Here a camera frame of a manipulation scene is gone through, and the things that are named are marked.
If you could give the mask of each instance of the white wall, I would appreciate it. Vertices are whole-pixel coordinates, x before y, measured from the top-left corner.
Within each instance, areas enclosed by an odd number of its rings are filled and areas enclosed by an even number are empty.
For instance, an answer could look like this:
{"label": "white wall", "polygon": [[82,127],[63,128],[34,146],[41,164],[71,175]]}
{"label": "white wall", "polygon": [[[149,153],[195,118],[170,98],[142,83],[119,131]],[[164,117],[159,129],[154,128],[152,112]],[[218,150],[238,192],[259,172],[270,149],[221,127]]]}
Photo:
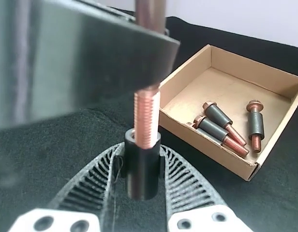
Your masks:
{"label": "white wall", "polygon": [[[96,0],[134,10],[134,0]],[[298,47],[298,0],[167,0],[167,16]]]}

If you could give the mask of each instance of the copper threaded rod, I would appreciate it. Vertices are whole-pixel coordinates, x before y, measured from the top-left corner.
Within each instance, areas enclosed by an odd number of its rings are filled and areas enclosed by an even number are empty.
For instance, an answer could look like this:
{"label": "copper threaded rod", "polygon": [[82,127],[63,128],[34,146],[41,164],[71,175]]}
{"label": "copper threaded rod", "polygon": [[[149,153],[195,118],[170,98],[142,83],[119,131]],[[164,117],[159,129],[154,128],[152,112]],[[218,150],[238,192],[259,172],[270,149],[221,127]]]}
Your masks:
{"label": "copper threaded rod", "polygon": [[154,147],[158,139],[160,110],[159,87],[142,89],[134,94],[134,138],[142,149]]}
{"label": "copper threaded rod", "polygon": [[233,149],[239,156],[246,157],[249,150],[241,146],[239,143],[231,139],[229,136],[225,136],[223,143],[227,145],[230,149]]}
{"label": "copper threaded rod", "polygon": [[232,127],[231,124],[226,124],[224,129],[226,129],[232,139],[238,142],[240,145],[245,146],[247,144],[246,140]]}
{"label": "copper threaded rod", "polygon": [[251,139],[253,151],[256,153],[261,152],[261,138],[259,135],[254,134]]}
{"label": "copper threaded rod", "polygon": [[[152,31],[165,31],[166,0],[135,0],[136,24]],[[142,149],[154,147],[158,138],[160,83],[134,94],[135,143]]]}

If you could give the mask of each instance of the bolt thread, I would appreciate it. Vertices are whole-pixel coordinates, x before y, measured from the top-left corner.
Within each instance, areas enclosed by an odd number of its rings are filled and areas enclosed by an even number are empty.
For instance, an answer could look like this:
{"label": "bolt thread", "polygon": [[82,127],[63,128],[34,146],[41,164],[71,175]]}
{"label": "bolt thread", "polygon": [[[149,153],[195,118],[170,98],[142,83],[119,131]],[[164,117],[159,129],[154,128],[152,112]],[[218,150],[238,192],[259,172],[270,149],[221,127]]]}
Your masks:
{"label": "bolt thread", "polygon": [[239,156],[246,157],[249,153],[249,150],[241,146],[239,143],[231,139],[229,136],[226,136],[223,140],[223,143],[227,145],[230,149],[233,149]]}
{"label": "bolt thread", "polygon": [[229,136],[241,146],[245,146],[247,144],[246,140],[232,127],[231,124],[228,123],[224,128],[229,132]]}
{"label": "bolt thread", "polygon": [[150,149],[157,142],[159,110],[159,86],[142,89],[134,94],[134,137],[136,145],[142,149]]}
{"label": "bolt thread", "polygon": [[261,152],[261,137],[260,135],[254,134],[251,138],[252,149],[255,153]]}

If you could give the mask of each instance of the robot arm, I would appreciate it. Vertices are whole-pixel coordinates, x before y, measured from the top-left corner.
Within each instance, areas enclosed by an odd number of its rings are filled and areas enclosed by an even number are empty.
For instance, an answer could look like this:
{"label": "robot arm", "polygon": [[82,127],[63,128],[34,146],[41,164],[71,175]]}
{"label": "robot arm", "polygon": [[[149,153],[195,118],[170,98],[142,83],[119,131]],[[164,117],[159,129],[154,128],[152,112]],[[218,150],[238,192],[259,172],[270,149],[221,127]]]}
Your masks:
{"label": "robot arm", "polygon": [[0,0],[0,12],[0,129],[154,85],[179,47],[90,0]]}

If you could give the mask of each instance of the copper bolt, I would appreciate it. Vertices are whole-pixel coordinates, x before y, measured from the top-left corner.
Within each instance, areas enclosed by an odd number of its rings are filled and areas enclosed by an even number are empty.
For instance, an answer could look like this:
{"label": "copper bolt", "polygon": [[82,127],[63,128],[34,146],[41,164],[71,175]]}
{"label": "copper bolt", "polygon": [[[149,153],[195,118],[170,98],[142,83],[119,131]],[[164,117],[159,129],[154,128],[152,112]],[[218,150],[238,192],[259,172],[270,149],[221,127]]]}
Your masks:
{"label": "copper bolt", "polygon": [[224,138],[223,143],[227,145],[230,149],[234,150],[236,154],[238,154],[240,157],[245,158],[249,153],[249,150],[247,148],[241,146],[239,143],[231,139],[229,136],[226,136]]}
{"label": "copper bolt", "polygon": [[159,110],[159,86],[142,89],[134,94],[134,137],[136,145],[142,149],[150,149],[157,142]]}
{"label": "copper bolt", "polygon": [[[259,113],[264,109],[263,104],[258,100],[252,100],[247,104],[246,107],[247,111],[250,113]],[[259,153],[262,150],[261,140],[264,138],[264,129],[263,129],[263,120],[259,120],[258,124],[261,123],[261,131],[259,133],[255,133],[253,130],[256,130],[255,127],[255,121],[249,122],[251,123],[251,143],[252,143],[252,149],[255,153]]]}
{"label": "copper bolt", "polygon": [[208,134],[214,136],[216,139],[222,141],[226,146],[234,150],[239,156],[246,157],[249,153],[248,149],[228,136],[228,131],[210,121],[206,116],[196,116],[194,119],[194,124],[196,128],[201,128]]}
{"label": "copper bolt", "polygon": [[233,121],[217,106],[217,103],[207,101],[203,104],[203,109],[205,114],[208,115],[211,120],[230,132],[229,135],[232,139],[242,146],[247,144],[246,140],[232,126]]}
{"label": "copper bolt", "polygon": [[195,123],[194,122],[187,122],[187,125],[190,126],[190,127],[195,128]]}
{"label": "copper bolt", "polygon": [[[166,0],[136,0],[136,24],[164,34]],[[158,139],[160,83],[134,94],[135,143],[142,149],[154,147]]]}

